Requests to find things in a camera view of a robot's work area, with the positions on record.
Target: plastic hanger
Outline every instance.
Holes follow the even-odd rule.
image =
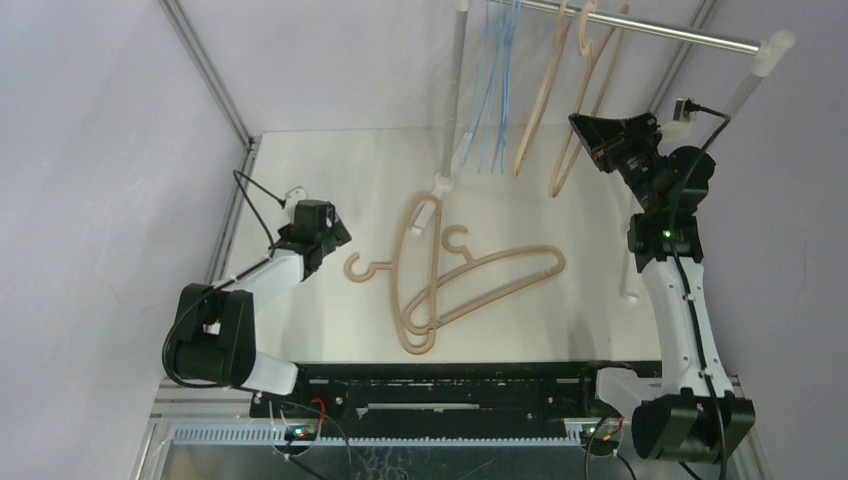
[[[539,129],[539,124],[545,115],[545,108],[548,106],[548,100],[551,98],[551,90],[553,89],[554,80],[556,80],[556,74],[562,60],[562,52],[565,50],[565,41],[568,39],[568,30],[571,28],[571,19],[567,19],[565,16],[566,7],[567,4],[565,1],[560,3],[559,13],[557,14],[556,34],[554,35],[551,54],[548,57],[548,66],[545,67],[545,76],[542,77],[542,86],[539,88],[539,94],[536,96],[536,104],[533,106],[533,112],[530,114],[530,120],[527,122],[527,128],[524,129],[524,137],[518,145],[515,162],[512,164],[512,174],[516,177],[521,173],[521,166],[524,163],[524,158],[527,156],[527,150],[536,137],[536,131]]]
[[[406,306],[406,308],[401,310],[400,284],[398,277],[400,271],[400,256],[403,251],[403,242],[406,237],[406,231],[409,230],[409,226],[414,220],[415,212],[427,202],[432,202],[434,204],[435,211],[433,215],[436,218],[436,227],[433,232],[432,254],[430,257],[430,283],[409,303],[409,305]],[[468,250],[468,247],[466,247],[465,245],[453,245],[450,243],[451,235],[455,233],[467,233],[468,228],[466,228],[464,225],[451,225],[446,228],[444,232],[441,232],[441,244],[448,252],[462,255],[463,258],[465,258],[465,265],[457,267],[445,273],[444,275],[439,276],[439,232],[441,230],[441,213],[442,202],[438,197],[432,194],[418,195],[417,197],[415,197],[412,202],[412,205],[407,211],[407,220],[405,224],[401,226],[401,229],[398,232],[391,262],[372,262],[368,265],[368,269],[365,271],[365,273],[357,274],[353,272],[353,264],[356,263],[357,260],[359,260],[359,253],[354,253],[347,259],[344,265],[345,276],[347,276],[347,278],[351,281],[357,283],[369,280],[378,271],[389,271],[389,295],[391,297],[392,316],[394,317],[398,339],[400,340],[401,346],[403,346],[403,348],[407,352],[416,355],[426,353],[431,348],[433,348],[433,345],[436,342],[436,329],[438,329],[439,327],[447,325],[448,323],[454,320],[457,320],[479,308],[489,305],[490,303],[504,298],[512,293],[515,293],[519,290],[522,290],[531,285],[535,285],[543,280],[551,278],[565,269],[565,256],[559,249],[550,245],[534,245],[513,248],[509,250],[504,250],[502,252],[493,253],[479,259],[475,259],[471,255],[471,252]],[[466,303],[465,305],[462,305],[448,312],[444,318],[439,317],[439,288],[450,284],[452,280],[459,278],[460,276],[465,275],[478,267],[488,265],[492,262],[507,258],[538,254],[551,254],[554,258],[556,258],[556,265],[542,270],[541,272],[527,275],[514,282],[510,282],[506,285],[498,287],[497,289],[488,292],[484,296],[475,298],[471,302]],[[415,325],[412,322],[412,313],[425,300],[428,301],[429,321],[427,325],[424,326]],[[422,343],[414,344],[409,340],[408,334],[410,333],[417,336],[424,336],[426,338]]]
[[[589,0],[589,2],[587,2],[586,6],[583,7],[583,10],[580,13],[580,19],[577,26],[577,47],[580,56],[586,58],[586,73],[583,75],[583,84],[580,86],[580,91],[577,94],[577,105],[574,108],[575,112],[580,112],[580,108],[583,106],[583,100],[586,98],[586,90],[589,87],[589,82],[592,80],[592,74],[595,72],[595,67],[598,65],[598,60],[600,59],[601,55],[603,55],[604,50],[606,50],[607,45],[609,44],[609,41],[612,38],[612,34],[615,32],[615,28],[610,28],[607,31],[607,33],[604,35],[603,41],[601,42],[601,47],[596,53],[593,48],[593,42],[591,40],[587,42],[585,39],[586,22],[588,21],[589,14],[594,11],[595,0]],[[622,14],[626,14],[630,11],[630,6],[624,4],[619,11]],[[598,98],[595,100],[595,105],[592,107],[592,116],[598,114],[598,110],[600,110],[601,104],[604,101],[604,97],[607,94],[610,80],[612,79],[612,75],[615,72],[616,66],[618,65],[618,58],[621,56],[621,47],[623,44],[623,39],[624,30],[621,30],[618,33],[618,40],[615,47],[615,53],[613,53],[612,61],[610,62],[610,66],[607,69],[607,74],[604,77],[604,83],[601,85],[601,90],[598,93]],[[577,157],[582,151],[582,147],[579,144],[574,147],[574,150],[571,153],[571,158],[568,161],[568,166],[565,168],[565,173],[560,176],[562,164],[565,161],[565,156],[568,154],[568,148],[571,145],[571,139],[573,137],[574,129],[572,129],[571,125],[569,125],[568,134],[566,135],[565,141],[562,144],[562,148],[560,149],[556,164],[554,165],[554,171],[551,173],[551,179],[548,183],[548,195],[550,195],[551,197],[556,197],[557,195],[559,195],[559,192],[562,191],[562,187],[563,185],[565,185],[565,181],[568,180],[568,176],[571,175],[571,170],[574,168],[574,164],[577,161]]]

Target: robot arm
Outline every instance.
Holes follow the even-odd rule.
[[[679,101],[675,123],[691,120],[696,110],[712,112]],[[644,210],[631,218],[627,243],[651,296],[662,356],[660,387],[631,370],[604,368],[598,372],[598,398],[632,419],[633,443],[642,458],[716,462],[722,448],[729,456],[744,439],[755,414],[750,400],[733,394],[704,302],[695,211],[707,195],[715,162],[706,146],[660,155],[663,134],[680,129],[659,127],[651,113],[626,120],[574,114],[569,121],[598,169],[618,171]]]
[[[288,395],[298,367],[256,351],[255,312],[279,292],[306,280],[325,256],[351,237],[329,202],[301,200],[292,223],[256,264],[213,285],[180,294],[177,318],[163,347],[163,366],[177,383],[231,386]]]

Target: white plastic bracket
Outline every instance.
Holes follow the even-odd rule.
[[[441,199],[446,193],[453,190],[454,184],[454,175],[451,173],[451,176],[448,178],[443,177],[440,173],[436,174],[435,177],[435,186],[433,187],[433,195]],[[410,231],[415,235],[421,235],[421,232],[427,228],[427,224],[430,223],[430,218],[433,217],[433,213],[436,211],[436,205],[433,202],[427,202],[422,207],[421,210],[418,211],[418,216],[415,217],[415,222],[410,227]]]
[[[297,205],[297,202],[301,200],[306,200],[309,196],[306,193],[306,190],[303,187],[297,186],[293,189],[286,192],[286,196],[283,199],[286,201],[286,215],[289,216],[289,222],[294,218],[294,207]]]
[[[658,388],[639,379],[633,370],[604,368],[598,372],[598,398],[624,418],[633,418],[636,407],[657,398],[660,393]]]
[[[768,77],[774,67],[777,66],[783,55],[795,46],[795,34],[787,30],[781,30],[765,40],[760,50],[754,55],[754,65],[751,73],[765,78]]]

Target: grey wall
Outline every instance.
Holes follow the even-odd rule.
[[[0,477],[127,478],[240,146],[154,0],[0,32]]]
[[[712,151],[701,218],[710,315],[776,478],[848,468],[848,4],[727,1],[713,29],[798,43]],[[744,56],[698,50],[678,95],[723,106]]]
[[[232,0],[183,3],[245,122],[256,132],[433,127],[447,120],[455,0],[244,0],[238,7]],[[599,8],[618,11],[624,3],[634,16],[685,24],[699,1],[604,0]],[[483,0],[471,2],[460,125],[469,123],[485,9]],[[494,19],[496,5],[490,9]],[[524,125],[530,117],[555,26],[556,15],[521,12],[513,47],[512,124]],[[599,38],[606,28],[590,25],[587,36]],[[576,33],[575,24],[546,124],[565,124],[574,108],[586,65],[577,55]],[[626,37],[606,99],[610,115],[645,108],[673,48],[661,38]],[[610,45],[602,65],[612,50]],[[596,84],[602,73],[596,74]],[[591,108],[594,98],[591,93],[584,108]],[[493,110],[492,121],[498,123],[499,110]]]

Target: wire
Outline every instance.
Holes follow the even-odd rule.
[[[168,375],[168,378],[170,378],[174,383],[176,383],[177,385],[179,385],[181,387],[185,387],[185,388],[217,388],[217,387],[221,386],[221,385],[218,385],[217,383],[189,383],[189,382],[186,382],[185,380],[181,379],[180,376],[177,374],[177,372],[174,371],[174,369],[172,368],[172,366],[168,362],[168,353],[169,353],[170,348],[171,348],[171,339],[174,337],[174,332],[182,324],[182,322],[185,321],[185,318],[188,316],[188,314],[192,310],[194,310],[195,308],[198,308],[200,305],[203,304],[203,302],[208,300],[211,296],[213,296],[216,293],[220,292],[221,290],[229,287],[230,285],[233,285],[234,283],[236,283],[237,281],[246,277],[247,275],[250,275],[251,273],[256,271],[256,269],[265,265],[269,261],[270,261],[269,259],[263,258],[262,260],[260,260],[256,264],[254,264],[252,267],[250,267],[247,270],[236,275],[236,277],[234,279],[227,280],[226,282],[224,282],[224,283],[212,288],[211,290],[207,291],[206,293],[201,295],[200,298],[198,298],[193,304],[191,304],[189,307],[186,307],[186,309],[183,310],[183,313],[181,313],[177,317],[177,319],[174,321],[174,324],[171,325],[171,329],[168,330],[168,335],[165,336],[165,343],[162,344],[162,367],[165,369],[165,373]]]
[[[330,423],[335,425],[335,427],[339,430],[339,433],[342,434],[342,438],[344,439],[345,447],[347,448],[347,477],[346,478],[350,478],[351,473],[353,472],[353,454],[351,453],[351,449],[350,449],[350,440],[348,440],[347,434],[344,433],[344,430],[342,429],[341,425],[339,425],[339,423],[337,421],[333,420],[333,417],[331,417],[331,416],[327,415],[326,413],[323,413],[319,410],[316,410],[312,407],[307,407],[306,405],[301,405],[299,403],[290,402],[288,400],[277,400],[277,401],[280,402],[280,403],[285,403],[286,405],[291,405],[293,407],[302,408],[302,409],[309,411],[309,412],[312,412],[312,413],[317,413],[319,416],[325,417],[327,420],[330,421]]]
[[[585,480],[589,480],[589,452],[592,450],[592,443],[595,442],[595,435],[598,434],[598,430],[601,429],[608,418],[609,417],[604,416],[598,420],[598,423],[595,424],[595,429],[592,430],[592,435],[589,436],[589,443],[586,444],[586,456],[583,458],[583,477]]]
[[[177,319],[174,321],[174,324],[171,325],[171,329],[168,330],[168,335],[165,336],[165,343],[162,344],[162,367],[165,369],[165,374],[168,375],[168,378],[170,378],[171,381],[173,381],[177,385],[179,385],[181,387],[185,387],[185,388],[217,388],[217,387],[220,386],[217,383],[189,383],[189,382],[184,381],[183,379],[181,379],[179,377],[179,375],[177,375],[177,372],[175,372],[174,369],[171,368],[171,366],[169,365],[169,363],[168,363],[168,352],[170,351],[170,348],[171,348],[171,339],[174,336],[174,331],[176,331],[177,327],[183,322],[183,320],[189,314],[189,312],[191,312],[195,308],[199,307],[201,304],[203,304],[203,302],[208,300],[209,297],[211,297],[212,295],[220,292],[221,290],[223,290],[226,287],[229,287],[233,283],[235,283],[235,280],[229,280],[227,282],[224,282],[221,285],[218,285],[217,287],[213,288],[212,290],[209,290],[208,292],[204,293],[203,295],[201,295],[200,298],[198,298],[197,301],[195,301],[190,307],[183,310],[183,313],[180,314],[179,317],[177,317]]]
[[[318,419],[318,431],[320,432],[321,425],[324,424],[324,417],[327,415],[327,407],[326,405],[324,405],[324,400],[321,400],[321,397],[315,397],[309,403],[317,403],[318,405],[321,405],[321,413],[323,415],[321,415],[321,417]]]
[[[630,462],[628,462],[627,459],[619,453],[616,453],[615,456],[621,460],[621,463],[623,463],[625,467],[627,467],[627,471],[630,472],[630,478],[636,480],[636,472],[633,471],[633,467],[630,466]]]
[[[616,427],[615,430],[613,430],[612,432],[604,435],[604,438],[602,438],[601,440],[606,442],[607,440],[612,438],[613,435],[620,432],[622,428],[624,428],[624,417],[619,418],[618,419],[618,427]]]
[[[282,198],[280,198],[280,197],[278,197],[278,196],[274,195],[273,193],[271,193],[271,191],[270,191],[270,190],[268,190],[267,188],[265,188],[265,187],[263,187],[262,185],[260,185],[260,184],[259,184],[259,182],[257,182],[256,180],[254,180],[254,179],[250,178],[250,177],[249,177],[247,174],[245,174],[244,172],[240,172],[240,171],[238,171],[238,170],[233,170],[233,175],[234,175],[234,176],[237,176],[237,177],[241,177],[241,178],[243,178],[243,179],[247,180],[249,183],[251,183],[252,185],[254,185],[256,188],[258,188],[259,190],[262,190],[262,192],[263,192],[263,193],[265,193],[265,195],[268,195],[269,197],[271,197],[271,198],[273,198],[274,200],[276,200],[276,201],[277,201],[277,203],[279,203],[279,204],[280,204],[280,207],[281,207],[281,208],[286,208],[286,201],[285,201],[285,199],[282,199]]]
[[[288,454],[288,453],[286,453],[286,454],[284,454],[284,455],[285,455],[285,457],[286,457],[286,460],[288,460],[288,461],[292,462],[293,464],[297,465],[297,466],[298,466],[298,467],[300,467],[300,468],[301,468],[304,472],[306,472],[306,473],[308,473],[308,474],[312,475],[313,477],[317,478],[318,480],[327,480],[327,477],[325,477],[325,476],[321,475],[320,473],[316,472],[315,470],[312,470],[311,468],[307,467],[306,465],[304,465],[304,464],[303,464],[303,462],[301,462],[300,460],[298,460],[298,459],[297,459],[297,457],[295,457],[295,456],[293,456],[293,455],[291,455],[291,454]]]
[[[489,144],[489,130],[491,129],[491,119],[492,119],[492,93],[493,86],[495,84],[495,70],[498,67],[498,59],[500,58],[501,44],[503,42],[504,37],[504,23],[506,20],[506,13],[503,11],[503,0],[500,0],[498,4],[498,23],[497,23],[497,37],[495,38],[495,56],[492,60],[492,70],[489,72],[489,85],[486,87],[486,98],[484,100],[484,108],[486,109],[486,130],[483,132],[483,144],[481,145],[480,150],[480,162],[477,164],[477,173],[483,171],[483,161],[486,158],[486,148]]]
[[[677,195],[675,195],[675,197],[674,197],[674,201],[671,204],[671,211],[670,211],[670,214],[669,214],[668,230],[670,232],[672,232],[672,234],[674,234],[674,232],[675,232],[675,227],[676,227],[676,223],[677,223],[677,213],[678,213],[678,210],[680,209],[680,198],[683,196],[683,192],[686,189],[686,184],[689,182],[689,179],[692,177],[692,173],[697,168],[698,163],[700,163],[701,159],[703,159],[704,156],[707,154],[707,149],[710,148],[710,146],[713,144],[713,142],[715,142],[716,138],[718,138],[718,136],[721,134],[721,132],[724,131],[725,128],[727,128],[727,125],[730,124],[730,119],[731,119],[730,115],[727,115],[727,114],[722,113],[722,112],[718,112],[718,111],[710,109],[710,108],[702,107],[702,106],[695,104],[695,103],[691,104],[691,108],[693,108],[696,111],[702,111],[702,112],[708,113],[710,115],[721,117],[722,119],[724,119],[724,121],[721,123],[721,125],[719,125],[718,128],[716,128],[716,130],[712,133],[712,135],[710,135],[710,137],[707,139],[707,141],[704,142],[704,145],[701,147],[701,151],[699,152],[699,154],[695,158],[695,160],[692,162],[692,165],[689,166],[689,170],[686,172],[686,175],[683,177],[683,182],[680,184],[680,188],[677,191]],[[683,282],[683,291],[686,294],[686,303],[689,306],[689,316],[691,317],[692,329],[693,329],[693,332],[695,334],[695,347],[698,351],[698,360],[701,363],[701,370],[704,373],[704,380],[707,384],[707,388],[710,391],[710,399],[712,400],[712,404],[713,404],[713,407],[715,409],[716,420],[718,421],[718,430],[719,430],[719,437],[720,437],[719,455],[721,457],[721,469],[719,471],[719,477],[718,478],[719,478],[719,480],[724,480],[725,478],[727,478],[727,445],[726,445],[725,436],[724,436],[724,419],[722,418],[722,415],[721,415],[721,407],[719,406],[719,403],[718,403],[718,395],[716,394],[715,386],[713,385],[712,377],[709,376],[709,375],[706,375],[707,359],[706,359],[706,355],[704,353],[704,344],[703,344],[703,340],[702,340],[702,337],[701,337],[701,326],[700,326],[700,323],[698,322],[698,312],[695,309],[695,302],[692,300],[692,289],[691,289],[691,285],[689,284],[689,278],[686,276],[686,271],[684,270],[683,264],[680,261],[680,254],[677,252],[676,242],[669,242],[669,245],[671,247],[672,256],[674,257],[674,264],[677,267],[677,271],[680,274],[680,279]]]
[[[262,230],[265,230],[265,235],[268,237],[268,245],[269,245],[268,248],[273,249],[274,248],[274,237],[271,235],[271,230],[268,230],[268,225],[265,224],[265,220],[262,220],[262,215],[259,215],[259,211],[256,210],[256,206],[254,206],[253,202],[250,200],[250,196],[247,194],[247,190],[245,190],[244,185],[241,184],[241,181],[239,180],[239,174],[240,173],[241,172],[239,172],[238,170],[233,170],[233,179],[235,179],[236,185],[238,186],[239,191],[241,192],[242,196],[244,197],[244,200],[247,202],[247,205],[253,211],[253,215],[256,217],[257,220],[259,220],[259,224],[262,225]]]
[[[683,470],[686,470],[686,473],[688,473],[690,477],[694,478],[695,480],[702,480],[701,477],[699,477],[698,474],[695,473],[695,471],[689,467],[689,465],[686,465],[683,462],[678,463],[680,463],[680,466],[683,467]]]
[[[483,64],[486,63],[486,50],[489,45],[489,36],[491,35],[491,26],[489,25],[489,4],[491,2],[486,2],[486,23],[483,27],[483,47],[480,49],[480,60],[477,62],[477,68],[474,72],[474,91],[471,94],[471,117],[474,117],[474,103],[475,99],[477,99],[477,87],[480,83],[480,72],[483,69]],[[468,126],[468,132],[466,132],[466,136],[470,137],[470,139],[465,143],[465,151],[462,152],[462,161],[460,164],[464,167],[468,162],[468,153],[471,151],[471,143],[474,140],[474,135],[477,134],[477,128],[480,126],[480,118],[483,116],[483,105],[485,104],[485,94],[483,96],[483,100],[480,104],[480,111],[477,113],[477,119],[474,121],[474,125]]]

